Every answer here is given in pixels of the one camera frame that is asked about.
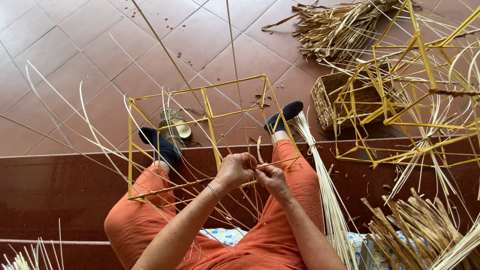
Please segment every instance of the yellow wire frame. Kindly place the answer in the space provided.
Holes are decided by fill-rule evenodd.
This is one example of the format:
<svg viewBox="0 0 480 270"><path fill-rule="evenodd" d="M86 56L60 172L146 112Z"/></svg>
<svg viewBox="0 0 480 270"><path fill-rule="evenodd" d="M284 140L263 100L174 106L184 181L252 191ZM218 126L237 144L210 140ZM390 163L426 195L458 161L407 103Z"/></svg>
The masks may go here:
<svg viewBox="0 0 480 270"><path fill-rule="evenodd" d="M263 118L266 120L266 116L264 114L264 111L263 111L263 108L264 108L264 101L265 101L265 98L266 98L266 92L267 92L267 89L269 89L272 93L272 96L273 96L273 99L275 100L275 103L276 103L276 106L277 106L277 109L279 111L279 115L280 117L283 119L284 123L287 123L287 121L285 120L285 117L283 115L283 112L282 112L282 108L279 106L278 104L278 100L276 99L276 95L274 93L274 90L270 84L270 81L268 80L267 76L265 74L263 75L258 75L258 76L253 76L253 77L249 77L249 78L245 78L245 79L239 79L239 82L243 82L243 81L248 81L248 80L254 80L254 79L258 79L258 78L262 78L263 81L264 81L264 88L263 88L263 91L262 91L262 102L260 103L259 107L257 108L251 108L251 109L246 109L246 110L243 110L241 109L240 111L236 111L236 112L231 112L231 113L225 113L225 114L221 114L221 115L214 115L213 112L212 112L212 107L210 105L210 102L208 100L208 90L209 88L214 88L214 87L218 87L218 86L225 86L225 85L229 85L229 84L234 84L236 83L237 81L231 81L231 82L226 82L226 83L221 83L221 84L217 84L217 85L212 85L212 86L204 86L204 87L199 87L199 88L193 88L193 91L200 91L202 93L202 97L203 97L203 100L204 100L204 106L205 106L205 113L208 114L208 116L210 116L210 119L215 119L215 118L219 118L219 117L224 117L224 116L228 116L228 115L233 115L233 114L237 114L237 113L243 113L243 112L249 112L249 111L253 111L253 110L260 110L260 112L262 113L262 116ZM192 120L192 121L188 121L186 123L180 123L180 124L172 124L172 125L168 125L168 126L164 126L164 127L161 127L161 128L158 128L155 124L153 124L153 122L149 119L149 117L147 117L147 115L141 110L141 108L139 108L137 106L137 104L135 103L137 100L143 100L143 99L149 99L149 98L154 98L154 97L159 97L159 96L171 96L171 95L177 95L177 94L184 94L184 93L191 93L191 91L188 89L188 90L182 90L182 91L175 91L175 92L170 92L170 93L163 93L163 94L158 94L158 95L151 95L151 96L145 96L145 97L140 97L140 98L129 98L129 110L130 110L130 113L129 113L129 160L132 160L132 157L133 157L133 149L136 149L138 151L140 151L141 153L143 153L144 155L148 156L151 160L154 160L153 157L148 154L144 149L142 149L139 145L135 144L133 141L132 141L132 108L135 109L147 122L149 122L152 127L154 127L155 129L157 129L157 132L159 131L162 131L162 130L165 130L165 129L169 129L169 128L172 128L172 127L176 127L178 125L181 125L181 124L189 124L189 123L198 123L200 121L207 121L208 122L208 126L209 126L209 132L210 132L210 139L212 141L212 146L214 148L214 155L215 155L215 160L216 160L216 167L217 167L217 171L219 170L220 168L220 164L221 164L221 156L219 154L218 151L216 151L215 149L217 148L217 145L216 145L216 140L215 140L215 134L214 134L214 130L213 130L213 123L209 120L209 118L207 117L204 117L204 118L201 118L201 119L197 119L197 120ZM290 138L290 140L292 142L294 142L295 140L293 139L293 135L290 131L290 128L288 127L288 124L285 124L285 128L286 128L286 132L288 133L288 136ZM291 160L292 162L286 167L285 170L287 170L292 164L294 164L298 158L301 157L301 154L300 154L300 151L299 149L297 148L297 145L294 143L293 144L294 148L295 148L295 151L297 153L297 155L295 157L292 157L292 158L288 158L288 159L285 159L285 160L279 160L279 161L276 161L276 162L273 162L271 164L277 164L277 163L281 163L281 162L285 162L285 161L289 161ZM129 178L131 179L132 178L132 163L129 162L129 165L128 165L128 174L129 174ZM255 184L256 181L253 181L253 182L249 182L249 183L245 183L244 185L242 186L246 186L246 185L250 185L250 184ZM131 185L129 185L128 187L128 195L129 197L132 197L132 187ZM136 202L145 202L144 200L142 199L132 199L133 201L136 201ZM181 202L187 202L187 201L191 201L193 199L188 199L188 200L183 200L183 201L179 201L179 202L176 202L174 204L177 204L177 203L181 203ZM158 206L157 207L160 207L160 208L163 208L163 207L168 207L170 205L166 205L166 206Z"/></svg>
<svg viewBox="0 0 480 270"><path fill-rule="evenodd" d="M413 33L413 37L412 39L410 40L410 42L408 43L407 46L380 46L379 44L382 42L383 38L386 36L386 33L389 31L389 29L392 27L392 25L395 23L395 19L400 15L400 13L404 10L404 8L407 8L408 9L408 12L410 14L410 17L411 17L411 20L412 20L412 24L413 24L413 30L414 30L414 33ZM378 41L376 42L376 44L373 46L373 49L372 49L372 52L373 52L373 63L374 63L374 68L375 68L375 75L373 75L373 73L370 71L369 69L369 66L367 66L366 64L364 63L360 63L357 68L356 68L356 71L355 73L347 80L346 84L341 88L340 92L338 93L338 96L337 98L335 99L334 102L332 102L332 104L341 104L341 107L343 107L343 110L345 111L345 113L347 114L343 120L339 120L337 119L337 116L339 114L337 114L336 112L336 107L335 106L332 106L332 111L333 111L333 120L334 120L334 133L335 133L335 138L337 138L338 136L338 130L339 128L341 128L341 124L344 123L345 121L351 121L352 124L353 124L353 127L355 129L355 136L356 136L356 140L355 140L355 147L350 149L350 150L347 150L345 153L343 154L340 154L339 153L339 149L338 149L338 144L337 144L337 139L335 139L335 147L336 147L336 158L339 159L339 160L349 160L349 161L358 161L358 162L371 162L373 164L373 167L375 168L379 163L392 163L392 164L402 164L402 165L407 165L409 163L407 162L401 162L400 160L403 158L409 158L409 157L413 157L414 154L416 153L425 153L426 151L428 150L432 150L432 149L436 149L438 147L441 147L442 148L442 154L443 154L443 165L440 166L441 168L450 168L452 166L455 166L455 165L459 165L459 164L466 164L466 163L470 163L470 162L475 162L475 161L479 161L480 160L480 157L478 158L473 158L473 159L469 159L469 160L465 160L465 161L460 161L460 162L456 162L454 164L447 164L446 162L446 155L447 153L445 153L443 151L443 146L445 145L448 145L448 144L451 144L451 143L454 143L454 142L458 142L460 140L463 140L463 139L467 139L473 135L478 135L479 134L479 129L478 129L478 123L480 122L480 119L476 117L475 115L475 118L476 120L473 120L472 122L464 125L464 126L458 126L458 125L448 125L448 124L430 124L430 123L422 123L421 122L421 114L420 114L420 107L430 107L431 110L432 110L432 105L421 105L419 104L419 102L423 99L425 99L426 97L428 96L431 96L431 95L435 95L435 93L433 92L434 90L438 89L438 85L437 85L437 82L436 82L436 79L435 79L435 76L434 76L434 73L433 73L433 68L430 64L430 60L429 60L429 57L427 55L427 50L432 50L432 49L439 49L440 50L440 53L444 56L445 60L447 61L447 64L448 65L452 65L452 61L457 57L455 56L454 58L452 59L448 59L448 57L446 56L446 54L443 52L443 49L446 49L446 48L458 48L458 46L450 46L448 45L448 43L450 41L452 41L462 30L464 30L471 22L473 22L473 20L477 17L480 16L480 7L478 7L471 16L469 16L456 30L454 30L452 32L452 34L447 38L445 39L442 43L440 44L429 44L428 46L425 45L425 43L423 42L423 37L420 33L420 29L419 29L419 26L418 26L418 22L417 22L417 19L416 19L416 16L415 16L415 13L413 11L413 7L412 7L412 3L411 3L411 0L405 0L403 2L403 5L402 7L398 10L398 12L396 13L396 15L392 18L390 24L387 26L386 30L384 31L384 33L380 36L380 38L378 39ZM375 51L377 49L393 49L393 48L400 48L400 49L404 49L403 53L401 54L400 58L396 60L396 63L389 69L388 71L388 74L387 75L384 75L384 76L381 76L380 74L380 70L379 70L379 63L377 61L377 58L376 58L376 55L375 55ZM410 64L407 64L407 63L402 63L403 59L405 58L405 56L407 55L407 53L409 51L411 51L412 49L417 49L420 51L419 54L417 54L415 57L411 58L413 61L416 61L417 59L421 59L422 60L422 63L424 65L424 70L420 71L420 72L426 72L426 74L428 75L428 78L429 78L429 83L430 83L430 89L429 91L423 95L422 97L418 98L417 97L417 87L415 86L415 82L408 82L406 86L408 86L409 84L412 86L412 92L413 92L413 96L414 96L414 102L411 103L410 105L408 105L407 107L405 107L402 111L400 112L395 112L394 109L393 109L393 106L395 105L395 103L392 103L388 100L385 92L384 92L384 88L383 88L383 83L384 82L388 82L388 81L393 81L393 79L388 79L389 77L391 77L392 75L395 75L396 74L396 70L398 70L399 68L402 68L403 66L406 66L404 68L404 70L402 72L404 72L409 66L411 66L411 63ZM456 71L455 68L453 68L453 71L452 71L452 74L453 76L459 80L460 79L460 76L458 76L458 72ZM366 73L368 74L368 77L370 79L370 83L367 83L367 84L364 84L362 87L360 88L353 88L353 83L354 81L357 80L357 76L359 74L359 72L361 70L365 70ZM393 150L393 149L380 149L380 148L369 148L366 144L366 142L364 141L364 138L362 138L358 128L357 128L357 118L355 117L355 113L354 113L354 110L355 110L355 105L356 104L362 104L362 102L355 102L355 96L354 96L354 92L355 91L358 91L358 90L361 90L361 89L364 89L366 87L369 87L369 86L373 86L380 98L381 98L381 103L380 102L376 102L375 104L381 104L381 107L373 112L371 112L366 118L364 118L363 120L360 121L359 125L361 127L364 126L364 124L367 124L371 121L373 121L374 119L376 119L377 117L380 117L380 115L384 115L384 124L385 125L391 125L391 124L395 124L395 125L400 125L400 127L402 127L403 131L405 132L405 134L407 135L407 137L409 138L409 140L412 142L412 146L415 147L414 150L403 150L403 151L400 151L401 154L397 154L395 156L391 156L391 157L388 157L386 159L382 159L382 160L375 160L373 159L373 157L371 156L370 154L370 151L371 150L381 150L381 151L397 151L397 150ZM347 107L347 104L346 102L343 100L343 95L347 94L347 93L350 93L350 102L348 102L350 104L350 109L348 109ZM418 115L418 118L420 120L420 123L403 123L401 120L400 120L400 117L406 113L408 110L411 110L412 108L415 108L415 111L417 112L417 115ZM387 117L387 113L388 111L390 111L392 113L392 117L388 118ZM476 130L477 132L476 133L473 133L473 134L469 134L469 135L463 135L463 136L459 136L457 138L454 138L454 139L449 139L449 140L445 140L445 141L440 141L439 143L437 144L433 144L433 145L430 145L430 146L426 146L426 147L418 147L417 144L413 141L413 138L411 137L411 135L409 134L408 130L406 129L406 126L417 126L417 127L433 127L433 128L447 128L449 130L453 130L453 129L464 129L464 130ZM368 160L360 160L360 159L355 159L355 158L348 158L348 157L345 157L345 155L349 154L349 153L352 153L354 151L357 151L358 149L365 149L367 154L368 154L368 157L369 159ZM460 155L460 156L464 156L465 154L456 154L456 153L450 153L452 155ZM429 165L424 165L424 164L414 164L414 165L419 165L419 166L426 166L426 167L429 167Z"/></svg>

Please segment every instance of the sandal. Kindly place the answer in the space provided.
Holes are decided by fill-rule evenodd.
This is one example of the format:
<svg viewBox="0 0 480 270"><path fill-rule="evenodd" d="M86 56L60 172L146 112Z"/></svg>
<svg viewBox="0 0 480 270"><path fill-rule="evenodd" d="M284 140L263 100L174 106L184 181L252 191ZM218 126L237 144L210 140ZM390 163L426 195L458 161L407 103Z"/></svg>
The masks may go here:
<svg viewBox="0 0 480 270"><path fill-rule="evenodd" d="M166 119L168 125L176 125L181 123L186 123L187 121L183 118L178 111L173 109L165 109L160 112L161 119ZM192 135L192 130L187 124L181 124L175 126L180 138L187 139Z"/></svg>
<svg viewBox="0 0 480 270"><path fill-rule="evenodd" d="M158 128L162 128L164 126L169 126L169 125L176 124L175 121L178 121L178 120L183 120L183 123L186 122L185 119L183 117L181 117L180 114L176 110L173 110L173 109L166 109L166 110L161 111L160 112L160 117L162 118L162 120L160 120L160 123L158 124ZM185 143L182 140L182 136L180 136L180 134L179 134L179 127L183 127L183 126L187 126L188 132L191 135L192 131L190 130L190 127L188 127L188 125L186 125L186 124L175 126L175 127L169 128L169 129L164 129L164 130L160 131L160 133L165 139L167 139L167 141L173 143L177 147L187 148L187 146L185 145Z"/></svg>

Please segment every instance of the hand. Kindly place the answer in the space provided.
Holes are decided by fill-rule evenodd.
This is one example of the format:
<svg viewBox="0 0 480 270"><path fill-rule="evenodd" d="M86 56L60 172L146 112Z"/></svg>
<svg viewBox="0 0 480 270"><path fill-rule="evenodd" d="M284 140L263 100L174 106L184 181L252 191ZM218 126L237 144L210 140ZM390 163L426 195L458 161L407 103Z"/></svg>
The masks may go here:
<svg viewBox="0 0 480 270"><path fill-rule="evenodd" d="M285 181L285 174L282 169L273 165L268 165L258 168L255 171L255 177L263 186L265 186L268 192L270 192L280 205L283 206L293 198L287 182Z"/></svg>
<svg viewBox="0 0 480 270"><path fill-rule="evenodd" d="M249 153L230 154L223 159L220 170L211 185L220 197L223 197L251 179L254 174L252 166L255 165L257 160Z"/></svg>

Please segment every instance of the bundle of dried leaves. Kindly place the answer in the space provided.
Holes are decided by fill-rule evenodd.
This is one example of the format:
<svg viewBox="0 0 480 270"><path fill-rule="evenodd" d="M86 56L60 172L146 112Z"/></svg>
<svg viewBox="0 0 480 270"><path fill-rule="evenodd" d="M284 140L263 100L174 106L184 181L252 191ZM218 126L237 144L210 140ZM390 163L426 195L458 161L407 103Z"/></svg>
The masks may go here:
<svg viewBox="0 0 480 270"><path fill-rule="evenodd" d="M388 248L394 251L407 269L425 268L412 243L407 241L405 244L396 234L392 224L400 228L403 235L415 243L429 266L464 238L453 226L439 199L432 203L429 199L420 198L413 188L411 192L413 197L408 199L408 203L402 200L396 203L388 200L387 205L393 213L389 216L385 216L380 208L373 209L365 198L361 199L374 214L373 220L368 224L371 234L368 234L367 238L374 241L375 247L387 258L393 270L397 270L397 262L388 252ZM480 269L480 254L474 248L473 246L473 251L455 269Z"/></svg>
<svg viewBox="0 0 480 270"><path fill-rule="evenodd" d="M282 24L291 18L300 19L299 29L293 36L300 35L298 41L303 44L302 54L306 57L316 55L317 62L323 58L331 58L332 62L341 63L354 61L361 55L361 50L367 40L374 35L377 19L383 12L399 7L399 0L363 0L357 4L342 3L340 7L313 11L313 6L298 4L292 6L299 11L294 16L284 19L274 25L262 27L262 31Z"/></svg>

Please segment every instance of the woman's right hand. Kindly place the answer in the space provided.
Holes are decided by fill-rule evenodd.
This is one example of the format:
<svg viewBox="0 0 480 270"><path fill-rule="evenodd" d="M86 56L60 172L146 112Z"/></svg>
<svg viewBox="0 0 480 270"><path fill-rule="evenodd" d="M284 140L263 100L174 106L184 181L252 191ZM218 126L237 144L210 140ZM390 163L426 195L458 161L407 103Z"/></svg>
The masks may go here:
<svg viewBox="0 0 480 270"><path fill-rule="evenodd" d="M293 198L282 169L273 165L261 167L255 170L255 177L280 205L283 206Z"/></svg>

